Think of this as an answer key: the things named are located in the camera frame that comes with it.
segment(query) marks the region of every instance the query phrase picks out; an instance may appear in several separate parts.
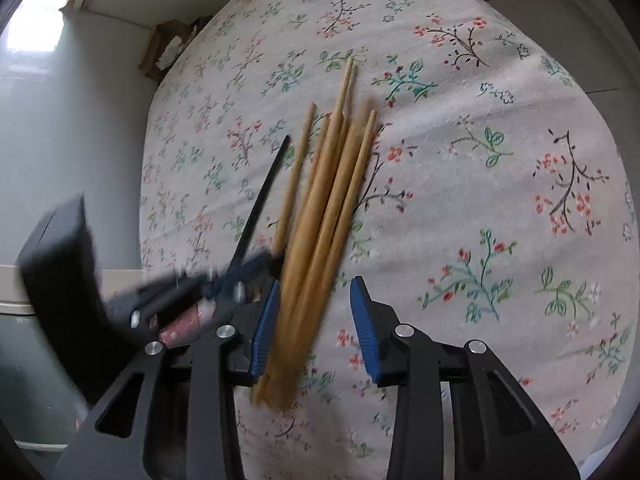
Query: gray wall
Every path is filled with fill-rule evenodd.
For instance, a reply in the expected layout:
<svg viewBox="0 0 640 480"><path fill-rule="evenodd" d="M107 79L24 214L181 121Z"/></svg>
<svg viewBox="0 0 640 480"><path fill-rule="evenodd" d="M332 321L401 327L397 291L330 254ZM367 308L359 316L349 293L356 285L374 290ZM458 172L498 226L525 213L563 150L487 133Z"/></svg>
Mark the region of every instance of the gray wall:
<svg viewBox="0 0 640 480"><path fill-rule="evenodd" d="M138 69L148 30L69 11L53 52L0 38L0 264L43 213L80 192L98 265L140 267L146 116L156 85Z"/></svg>

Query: floral tablecloth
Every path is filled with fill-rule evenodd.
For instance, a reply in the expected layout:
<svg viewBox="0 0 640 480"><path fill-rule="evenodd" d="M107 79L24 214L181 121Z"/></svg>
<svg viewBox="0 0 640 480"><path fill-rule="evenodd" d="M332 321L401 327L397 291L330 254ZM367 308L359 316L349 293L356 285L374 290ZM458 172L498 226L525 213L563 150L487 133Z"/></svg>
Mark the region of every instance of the floral tablecloth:
<svg viewBox="0 0 640 480"><path fill-rule="evenodd" d="M372 96L383 126L295 409L238 391L247 478L385 475L396 392L364 370L348 298L358 274L435 340L486 341L580 462L634 343L634 207L587 96L481 0L232 0L149 111L145 269L225 267L280 141L300 138L311 101L315 141L348 57L354 100ZM254 251L273 241L293 153Z"/></svg>

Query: ribbed blue pad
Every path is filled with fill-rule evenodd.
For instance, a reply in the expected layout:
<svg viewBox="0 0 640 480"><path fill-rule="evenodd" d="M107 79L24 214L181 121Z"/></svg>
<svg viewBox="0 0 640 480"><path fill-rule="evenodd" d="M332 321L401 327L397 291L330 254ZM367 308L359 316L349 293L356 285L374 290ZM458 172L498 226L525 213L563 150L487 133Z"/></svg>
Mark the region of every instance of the ribbed blue pad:
<svg viewBox="0 0 640 480"><path fill-rule="evenodd" d="M364 359L364 367L367 370L367 374L377 383L382 378L382 368L378 354L378 340L373 330L373 323L365 298L355 279L351 280L350 299L351 313L353 314L353 322L356 325L356 332L358 333L358 342L360 343L360 351Z"/></svg>
<svg viewBox="0 0 640 480"><path fill-rule="evenodd" d="M251 344L251 366L249 367L249 373L256 381L267 367L267 358L269 357L273 333L276 330L279 311L280 282L275 281L273 285L271 285L267 301L264 303L258 328L255 330L254 340Z"/></svg>

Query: tablecloth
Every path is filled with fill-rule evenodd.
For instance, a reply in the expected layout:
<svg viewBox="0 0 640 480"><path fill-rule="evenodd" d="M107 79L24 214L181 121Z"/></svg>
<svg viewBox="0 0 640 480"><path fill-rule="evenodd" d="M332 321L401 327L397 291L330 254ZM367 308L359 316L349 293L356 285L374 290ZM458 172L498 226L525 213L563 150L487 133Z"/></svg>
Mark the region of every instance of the tablecloth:
<svg viewBox="0 0 640 480"><path fill-rule="evenodd" d="M236 394L246 476L384 477L396 392L364 370L348 298L358 274L433 339L487 342L580 462L634 344L634 206L587 96L481 0L232 0L149 110L143 266L225 267L314 101L312 155L349 57L354 101L373 97L382 127L295 408ZM252 251L273 242L294 150Z"/></svg>

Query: metal screw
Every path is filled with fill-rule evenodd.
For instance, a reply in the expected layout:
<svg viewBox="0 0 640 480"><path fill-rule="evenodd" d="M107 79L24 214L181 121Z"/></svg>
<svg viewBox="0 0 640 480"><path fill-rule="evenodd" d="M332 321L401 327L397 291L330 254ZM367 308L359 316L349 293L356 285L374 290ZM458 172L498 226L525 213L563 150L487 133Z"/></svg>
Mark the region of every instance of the metal screw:
<svg viewBox="0 0 640 480"><path fill-rule="evenodd" d="M246 301L246 287L244 282L234 283L234 301L236 303L244 303Z"/></svg>
<svg viewBox="0 0 640 480"><path fill-rule="evenodd" d="M231 325L221 325L216 330L216 335L220 339L226 339L236 333L236 329Z"/></svg>
<svg viewBox="0 0 640 480"><path fill-rule="evenodd" d="M396 335L398 337L411 337L415 333L414 327L411 325L398 325L396 326Z"/></svg>
<svg viewBox="0 0 640 480"><path fill-rule="evenodd" d="M140 325L140 311L134 310L131 313L131 328L138 328Z"/></svg>
<svg viewBox="0 0 640 480"><path fill-rule="evenodd" d="M147 355L158 355L162 351L162 343L159 341L152 341L151 343L147 343L145 346L145 354Z"/></svg>
<svg viewBox="0 0 640 480"><path fill-rule="evenodd" d="M486 345L482 341L474 339L473 341L469 341L469 350L474 354L484 354L486 352Z"/></svg>

